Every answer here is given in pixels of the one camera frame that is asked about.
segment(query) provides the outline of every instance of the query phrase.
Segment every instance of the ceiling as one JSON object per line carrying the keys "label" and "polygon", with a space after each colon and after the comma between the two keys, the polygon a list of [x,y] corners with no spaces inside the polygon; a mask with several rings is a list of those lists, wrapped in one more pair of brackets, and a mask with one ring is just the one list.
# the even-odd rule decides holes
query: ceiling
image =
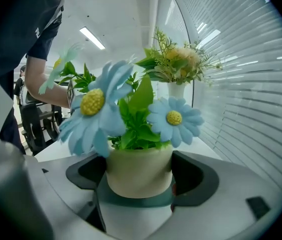
{"label": "ceiling", "polygon": [[[149,45],[150,0],[64,0],[62,24],[54,38],[47,59],[51,70],[64,47],[81,43],[84,49],[73,64],[83,71],[86,63],[90,70],[101,68],[107,61],[144,56],[143,47]],[[87,27],[105,46],[100,50],[79,30]]]}

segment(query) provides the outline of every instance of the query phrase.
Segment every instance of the white vase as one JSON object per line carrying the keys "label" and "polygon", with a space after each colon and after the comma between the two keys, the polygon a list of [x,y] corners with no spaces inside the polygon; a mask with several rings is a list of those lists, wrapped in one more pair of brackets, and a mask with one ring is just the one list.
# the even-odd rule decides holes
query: white vase
{"label": "white vase", "polygon": [[177,99],[184,97],[186,83],[178,85],[176,82],[167,82],[167,88],[169,90],[169,96],[173,96]]}
{"label": "white vase", "polygon": [[125,198],[149,198],[163,193],[171,184],[173,147],[138,150],[112,149],[106,159],[109,187]]}

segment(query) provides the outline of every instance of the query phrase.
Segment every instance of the potted plant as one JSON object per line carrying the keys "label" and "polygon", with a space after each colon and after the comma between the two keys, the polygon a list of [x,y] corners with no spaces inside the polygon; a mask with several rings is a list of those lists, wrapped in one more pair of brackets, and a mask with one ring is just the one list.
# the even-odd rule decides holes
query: potted plant
{"label": "potted plant", "polygon": [[[72,78],[76,73],[67,66],[60,74]],[[190,145],[204,121],[183,98],[154,100],[150,77],[138,82],[132,70],[124,60],[107,63],[74,98],[74,112],[60,125],[59,140],[68,141],[71,154],[88,154],[93,147],[105,157],[107,182],[116,194],[148,198],[170,186],[173,147]]]}
{"label": "potted plant", "polygon": [[201,48],[200,42],[184,43],[183,47],[177,47],[177,43],[172,42],[158,27],[153,39],[157,46],[145,48],[145,58],[135,64],[144,68],[144,73],[152,81],[167,83],[169,96],[183,98],[186,83],[199,80],[210,84],[205,71],[222,69],[220,62],[213,62],[216,61],[215,55]]}

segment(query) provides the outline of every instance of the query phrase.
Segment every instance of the artificial flower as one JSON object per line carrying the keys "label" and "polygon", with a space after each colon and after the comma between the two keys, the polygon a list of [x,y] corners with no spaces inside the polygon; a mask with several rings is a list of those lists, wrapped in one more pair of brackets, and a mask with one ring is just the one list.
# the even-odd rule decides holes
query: artificial flower
{"label": "artificial flower", "polygon": [[200,110],[185,103],[184,98],[169,97],[168,101],[160,98],[148,106],[151,113],[146,119],[152,124],[152,132],[160,134],[161,142],[171,141],[175,148],[181,141],[190,145],[200,134],[198,126],[204,123]]}
{"label": "artificial flower", "polygon": [[60,58],[55,62],[52,72],[50,73],[48,79],[40,86],[39,94],[44,94],[47,88],[52,89],[55,80],[60,77],[60,73],[66,66],[66,63],[72,61],[78,55],[78,52],[82,49],[82,45],[75,43],[70,47],[68,51],[63,51]]}
{"label": "artificial flower", "polygon": [[126,132],[115,101],[132,91],[132,87],[125,82],[133,65],[123,60],[111,69],[110,66],[111,63],[106,64],[101,76],[88,85],[88,93],[74,98],[72,116],[59,127],[59,139],[65,142],[69,138],[71,154],[87,154],[93,146],[99,155],[108,157],[108,136],[122,136]]}

